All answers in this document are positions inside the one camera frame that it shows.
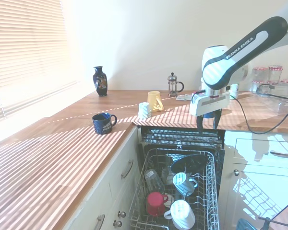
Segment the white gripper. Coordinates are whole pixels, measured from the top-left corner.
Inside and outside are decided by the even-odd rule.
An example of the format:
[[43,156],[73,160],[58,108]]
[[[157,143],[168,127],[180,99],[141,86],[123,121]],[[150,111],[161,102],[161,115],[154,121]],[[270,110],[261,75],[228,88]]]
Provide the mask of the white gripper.
[[214,112],[213,129],[217,130],[222,115],[222,109],[229,105],[229,96],[229,92],[225,92],[215,98],[212,98],[205,93],[192,94],[189,113],[196,116],[196,125],[199,133],[202,133],[204,130],[203,115],[210,112]]

